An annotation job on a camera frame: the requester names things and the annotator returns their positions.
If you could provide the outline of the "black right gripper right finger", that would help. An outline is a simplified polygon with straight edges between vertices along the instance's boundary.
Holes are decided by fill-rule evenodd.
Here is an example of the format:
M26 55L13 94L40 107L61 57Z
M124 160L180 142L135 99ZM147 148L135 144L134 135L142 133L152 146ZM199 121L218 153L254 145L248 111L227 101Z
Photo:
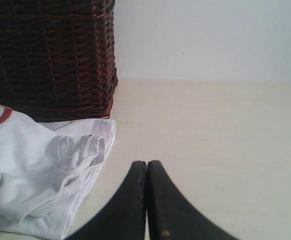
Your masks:
M235 240L199 212L158 160L148 162L146 210L151 240Z

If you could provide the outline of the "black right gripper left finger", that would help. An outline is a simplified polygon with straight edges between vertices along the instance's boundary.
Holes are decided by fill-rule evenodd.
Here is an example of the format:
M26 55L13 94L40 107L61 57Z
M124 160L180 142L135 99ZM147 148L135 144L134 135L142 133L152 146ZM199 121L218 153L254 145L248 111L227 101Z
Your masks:
M107 204L68 240L144 240L147 164L134 161Z

